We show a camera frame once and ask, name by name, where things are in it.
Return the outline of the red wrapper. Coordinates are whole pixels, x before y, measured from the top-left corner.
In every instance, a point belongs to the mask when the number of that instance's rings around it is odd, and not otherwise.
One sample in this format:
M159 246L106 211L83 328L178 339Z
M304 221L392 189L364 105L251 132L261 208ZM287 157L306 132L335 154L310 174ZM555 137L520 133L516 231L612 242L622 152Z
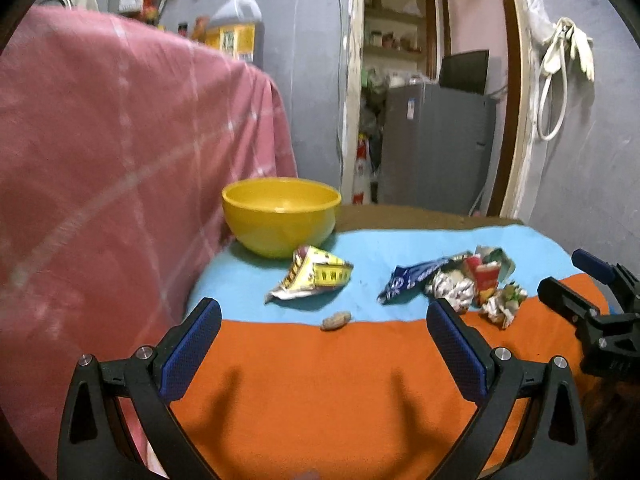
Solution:
M480 255L466 257L463 261L465 275L474 282L476 303L481 306L495 295L499 284L501 263L484 262Z

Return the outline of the blue snack wrapper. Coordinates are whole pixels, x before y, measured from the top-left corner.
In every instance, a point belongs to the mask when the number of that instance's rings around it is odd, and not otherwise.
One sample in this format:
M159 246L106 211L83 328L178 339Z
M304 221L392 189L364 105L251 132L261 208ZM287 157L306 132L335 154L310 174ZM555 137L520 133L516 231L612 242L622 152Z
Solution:
M452 263L451 257L428 260L413 266L396 266L376 300L378 300L379 304L387 304L397 299L405 292L424 284L431 276L449 263Z

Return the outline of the brown peanut shell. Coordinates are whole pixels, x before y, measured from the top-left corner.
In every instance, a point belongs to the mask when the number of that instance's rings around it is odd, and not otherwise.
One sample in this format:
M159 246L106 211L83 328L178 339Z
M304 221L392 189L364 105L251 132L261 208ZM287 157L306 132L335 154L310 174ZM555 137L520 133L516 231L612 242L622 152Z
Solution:
M324 332L332 332L332 330L340 330L349 324L352 320L352 314L348 311L336 312L325 318L320 324L320 330Z

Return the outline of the yellow snack wrapper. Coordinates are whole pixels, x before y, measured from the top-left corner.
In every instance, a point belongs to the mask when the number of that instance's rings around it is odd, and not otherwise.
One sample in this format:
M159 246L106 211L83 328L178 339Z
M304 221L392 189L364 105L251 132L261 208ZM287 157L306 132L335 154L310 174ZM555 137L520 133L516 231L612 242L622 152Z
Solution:
M265 303L290 301L334 292L352 277L354 265L314 246L300 246L293 252L285 278L267 292Z

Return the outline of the red white sack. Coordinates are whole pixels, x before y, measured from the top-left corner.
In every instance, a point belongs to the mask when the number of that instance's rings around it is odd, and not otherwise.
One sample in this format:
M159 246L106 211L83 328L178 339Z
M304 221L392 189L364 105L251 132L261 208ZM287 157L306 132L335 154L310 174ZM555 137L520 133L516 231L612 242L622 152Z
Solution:
M359 133L354 185L352 186L352 203L354 205L367 205L371 203L371 174L369 139L365 134Z

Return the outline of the striped orange brown blue blanket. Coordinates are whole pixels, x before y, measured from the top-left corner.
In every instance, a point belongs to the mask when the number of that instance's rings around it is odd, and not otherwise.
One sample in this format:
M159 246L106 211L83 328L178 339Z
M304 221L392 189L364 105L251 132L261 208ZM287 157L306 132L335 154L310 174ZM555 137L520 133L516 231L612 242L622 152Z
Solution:
M498 218L401 206L348 206L332 252L354 265L339 292L266 304L285 264L229 245L192 273L171 309L135 263L120 288L116 332L129 349L154 344L187 301L219 301L222 326L184 398L172 409L225 479L423 479L473 413L425 326L428 301L409 292L379 304L396 266L498 246L515 281L535 290L553 276L598 307L602 292L568 253L537 231ZM352 320L324 332L330 315Z

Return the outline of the black flat monitor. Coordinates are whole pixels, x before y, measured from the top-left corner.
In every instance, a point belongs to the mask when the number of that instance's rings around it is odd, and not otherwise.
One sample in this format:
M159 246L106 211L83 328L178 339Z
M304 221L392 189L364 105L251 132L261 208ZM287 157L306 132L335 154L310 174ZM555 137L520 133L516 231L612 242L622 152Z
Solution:
M442 88L484 94L488 65L488 50L447 55L442 59L438 83Z

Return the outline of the white rubber gloves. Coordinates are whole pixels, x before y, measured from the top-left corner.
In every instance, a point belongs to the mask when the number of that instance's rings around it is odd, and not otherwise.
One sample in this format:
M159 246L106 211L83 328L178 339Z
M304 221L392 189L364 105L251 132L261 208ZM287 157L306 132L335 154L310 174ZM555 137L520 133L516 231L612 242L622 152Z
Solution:
M541 60L541 73L552 76L566 65L566 57L579 63L580 70L593 82L596 79L592 39L570 18L559 18L551 36L544 43L546 52Z

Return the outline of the yellow plastic bowl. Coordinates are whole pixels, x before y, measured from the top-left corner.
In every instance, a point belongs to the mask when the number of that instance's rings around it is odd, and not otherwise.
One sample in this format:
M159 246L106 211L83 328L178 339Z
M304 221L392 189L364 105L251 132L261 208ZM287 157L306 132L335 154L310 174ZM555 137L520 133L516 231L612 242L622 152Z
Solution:
M327 184L299 178L246 179L221 192L233 236L258 256L286 259L300 246L322 245L333 233L341 193Z

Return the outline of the pink plaid cloth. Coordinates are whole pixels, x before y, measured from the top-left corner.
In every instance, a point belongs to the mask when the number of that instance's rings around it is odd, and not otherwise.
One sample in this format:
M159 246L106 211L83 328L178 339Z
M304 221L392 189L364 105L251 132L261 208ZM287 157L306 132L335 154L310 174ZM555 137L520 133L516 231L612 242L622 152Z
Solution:
M118 16L33 6L1 55L1 407L56 469L78 356L129 356L224 247L222 189L292 176L259 68Z

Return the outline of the wooden shelf unit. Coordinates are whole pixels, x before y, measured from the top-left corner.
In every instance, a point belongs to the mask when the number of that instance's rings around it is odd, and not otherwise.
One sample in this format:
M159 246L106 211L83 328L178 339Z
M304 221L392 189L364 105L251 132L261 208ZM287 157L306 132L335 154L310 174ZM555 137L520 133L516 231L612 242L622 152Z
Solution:
M364 0L362 65L437 78L436 0Z

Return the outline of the large cooking oil jug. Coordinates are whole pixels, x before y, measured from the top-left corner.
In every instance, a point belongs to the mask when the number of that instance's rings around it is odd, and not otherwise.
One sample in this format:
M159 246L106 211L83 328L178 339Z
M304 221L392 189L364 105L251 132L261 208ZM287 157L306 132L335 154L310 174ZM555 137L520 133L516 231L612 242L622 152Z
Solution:
M262 67L264 22L256 0L228 0L210 18L204 44L235 60Z

